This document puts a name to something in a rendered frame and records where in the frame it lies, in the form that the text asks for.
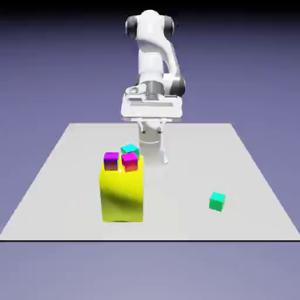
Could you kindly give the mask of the small green cube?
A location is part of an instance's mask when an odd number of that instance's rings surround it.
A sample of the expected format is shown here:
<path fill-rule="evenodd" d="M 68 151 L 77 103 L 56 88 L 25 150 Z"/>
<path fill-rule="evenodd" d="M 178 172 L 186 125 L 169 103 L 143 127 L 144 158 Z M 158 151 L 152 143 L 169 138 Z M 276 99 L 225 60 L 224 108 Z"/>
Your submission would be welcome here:
<path fill-rule="evenodd" d="M 225 203 L 226 195 L 213 192 L 209 199 L 209 209 L 221 212 Z"/>

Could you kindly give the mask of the small cyan cube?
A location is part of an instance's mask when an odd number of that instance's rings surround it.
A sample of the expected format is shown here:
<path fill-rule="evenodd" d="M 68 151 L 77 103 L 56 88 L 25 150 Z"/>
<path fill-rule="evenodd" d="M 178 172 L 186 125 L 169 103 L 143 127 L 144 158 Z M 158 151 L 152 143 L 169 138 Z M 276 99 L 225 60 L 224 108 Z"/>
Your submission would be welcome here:
<path fill-rule="evenodd" d="M 140 155 L 139 148 L 134 144 L 127 144 L 121 147 L 122 154 L 134 153 L 138 158 Z"/>

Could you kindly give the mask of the large yellow box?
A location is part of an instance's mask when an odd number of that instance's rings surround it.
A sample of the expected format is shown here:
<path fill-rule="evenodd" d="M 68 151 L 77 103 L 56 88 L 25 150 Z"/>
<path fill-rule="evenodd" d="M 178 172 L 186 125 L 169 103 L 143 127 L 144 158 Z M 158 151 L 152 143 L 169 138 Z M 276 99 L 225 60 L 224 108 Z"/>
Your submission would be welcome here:
<path fill-rule="evenodd" d="M 142 222 L 144 218 L 144 157 L 138 169 L 127 172 L 118 160 L 116 171 L 101 167 L 99 175 L 102 220 L 104 222 Z"/>

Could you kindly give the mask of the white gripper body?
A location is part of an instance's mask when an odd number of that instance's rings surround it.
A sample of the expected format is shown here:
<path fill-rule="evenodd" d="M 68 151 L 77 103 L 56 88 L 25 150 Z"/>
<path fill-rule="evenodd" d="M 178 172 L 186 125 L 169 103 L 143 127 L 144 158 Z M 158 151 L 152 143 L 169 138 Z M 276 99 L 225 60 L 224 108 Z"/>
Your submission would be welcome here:
<path fill-rule="evenodd" d="M 181 119 L 182 98 L 159 95 L 157 100 L 147 100 L 145 94 L 124 94 L 121 115 L 125 120 Z"/>

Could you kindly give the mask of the small magenta cube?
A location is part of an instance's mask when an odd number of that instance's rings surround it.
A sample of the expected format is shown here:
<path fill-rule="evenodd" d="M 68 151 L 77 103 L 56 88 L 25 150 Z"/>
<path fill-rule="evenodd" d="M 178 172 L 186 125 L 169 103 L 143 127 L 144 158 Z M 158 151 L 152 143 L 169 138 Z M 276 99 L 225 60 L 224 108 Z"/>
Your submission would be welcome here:
<path fill-rule="evenodd" d="M 126 172 L 132 172 L 138 169 L 138 156 L 134 152 L 122 154 L 121 162 Z"/>

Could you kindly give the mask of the small purple cube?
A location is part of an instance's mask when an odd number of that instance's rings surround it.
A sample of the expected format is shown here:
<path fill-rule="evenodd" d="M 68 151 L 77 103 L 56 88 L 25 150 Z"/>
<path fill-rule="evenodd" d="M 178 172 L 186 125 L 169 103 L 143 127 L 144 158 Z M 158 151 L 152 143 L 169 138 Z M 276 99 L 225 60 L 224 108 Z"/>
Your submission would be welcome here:
<path fill-rule="evenodd" d="M 118 170 L 118 152 L 106 152 L 103 157 L 104 169 L 106 171 L 117 171 Z"/>

